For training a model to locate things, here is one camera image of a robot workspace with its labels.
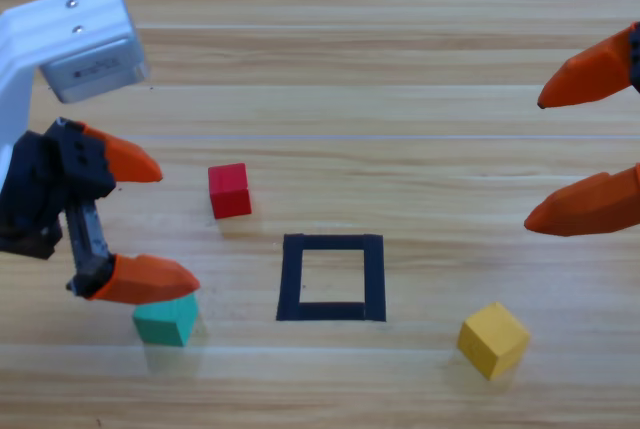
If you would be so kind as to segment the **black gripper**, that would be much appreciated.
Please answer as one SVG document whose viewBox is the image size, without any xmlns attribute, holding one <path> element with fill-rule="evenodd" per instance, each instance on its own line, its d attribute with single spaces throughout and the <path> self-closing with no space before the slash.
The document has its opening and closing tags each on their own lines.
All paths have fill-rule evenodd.
<svg viewBox="0 0 640 429">
<path fill-rule="evenodd" d="M 567 59 L 544 85 L 541 109 L 605 99 L 632 86 L 640 93 L 640 31 L 636 21 Z M 524 221 L 532 232 L 571 237 L 639 224 L 639 166 L 601 172 L 550 194 Z"/>
<path fill-rule="evenodd" d="M 76 275 L 67 284 L 86 300 L 144 305 L 187 296 L 200 281 L 174 260 L 110 254 L 96 201 L 118 182 L 153 183 L 159 164 L 139 145 L 83 122 L 58 119 L 58 132 L 28 131 L 13 148 L 1 190 L 1 250 L 47 260 L 67 220 Z"/>
</svg>

